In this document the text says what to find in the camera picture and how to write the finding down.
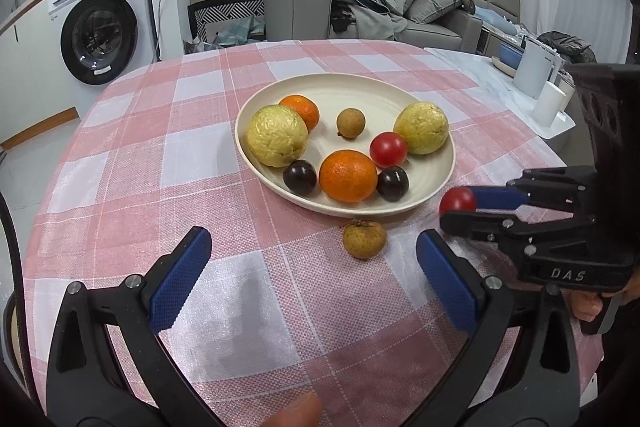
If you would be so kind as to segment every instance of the cherry tomato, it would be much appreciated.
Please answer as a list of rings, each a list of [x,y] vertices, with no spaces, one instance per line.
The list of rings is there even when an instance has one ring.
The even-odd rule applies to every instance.
[[[406,160],[408,149],[404,138],[394,132],[384,132],[376,136],[369,146],[369,156],[378,167],[386,169],[400,166]]]
[[[478,202],[470,188],[453,187],[445,192],[440,200],[440,215],[448,210],[476,211]]]

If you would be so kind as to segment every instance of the washing machine door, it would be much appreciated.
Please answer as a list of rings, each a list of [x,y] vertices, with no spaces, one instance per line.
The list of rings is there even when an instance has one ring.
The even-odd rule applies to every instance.
[[[100,86],[127,67],[136,49],[138,23],[125,0],[81,0],[65,19],[62,58],[81,82]]]

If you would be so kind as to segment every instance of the tangerine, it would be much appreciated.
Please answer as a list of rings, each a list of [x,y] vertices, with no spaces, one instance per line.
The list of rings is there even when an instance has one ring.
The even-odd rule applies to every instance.
[[[330,198],[343,203],[358,203],[376,190],[378,171],[367,155],[343,149],[324,159],[318,181]]]
[[[311,100],[306,96],[302,96],[301,94],[290,94],[280,100],[280,105],[286,105],[298,113],[300,117],[302,117],[302,120],[305,121],[306,129],[309,132],[311,132],[311,130],[318,125],[318,122],[320,121],[320,111],[318,111],[318,106],[311,102]]]

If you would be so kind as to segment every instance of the white plate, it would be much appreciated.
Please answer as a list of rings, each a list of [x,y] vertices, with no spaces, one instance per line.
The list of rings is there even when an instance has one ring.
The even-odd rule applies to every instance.
[[[377,192],[357,204],[332,200],[316,187],[309,196],[290,192],[282,180],[284,169],[262,165],[246,144],[246,128],[254,113],[265,105],[275,104],[290,94],[301,94],[312,100],[320,110],[320,122],[309,133],[309,141],[302,159],[320,170],[322,161],[332,152],[353,149],[369,155],[369,144],[378,134],[393,130],[398,114],[410,103],[419,102],[409,93],[386,82],[354,74],[319,73],[295,76],[275,82],[255,93],[240,109],[236,120],[236,145],[244,161],[258,179],[279,196],[299,206],[321,214],[344,217],[390,216],[405,212],[424,203],[436,194],[451,177],[456,163],[453,142],[445,144],[433,154],[410,155],[402,165],[409,177],[409,192],[400,201],[390,203]],[[361,110],[367,119],[363,133],[354,140],[337,136],[335,120],[348,107]]]
[[[516,76],[516,70],[514,70],[511,66],[507,66],[503,61],[498,57],[491,57],[491,63],[498,68],[502,73],[508,74],[511,78]]]

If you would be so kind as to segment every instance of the pink checkered tablecloth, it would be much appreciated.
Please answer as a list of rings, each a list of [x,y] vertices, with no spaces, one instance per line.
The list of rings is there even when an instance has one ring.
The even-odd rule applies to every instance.
[[[562,165],[482,87],[399,42],[263,42],[136,70],[114,81],[78,127],[35,219],[25,284],[41,396],[66,286],[145,273],[200,225],[213,238],[211,260],[161,338],[228,425],[257,426],[311,390],[325,407],[322,425],[337,427],[399,425],[421,402],[466,339],[415,260],[418,233],[438,227],[439,198],[387,219],[387,247],[363,263],[342,249],[344,220],[265,188],[234,144],[234,121],[253,93],[324,71],[378,78],[443,108],[457,151],[446,188],[504,184],[523,168]],[[514,279],[490,247],[452,247],[482,276]],[[599,337],[574,330],[584,387],[602,348]],[[512,331],[481,396],[496,385],[514,339]],[[150,400],[117,331],[114,343],[133,389]]]

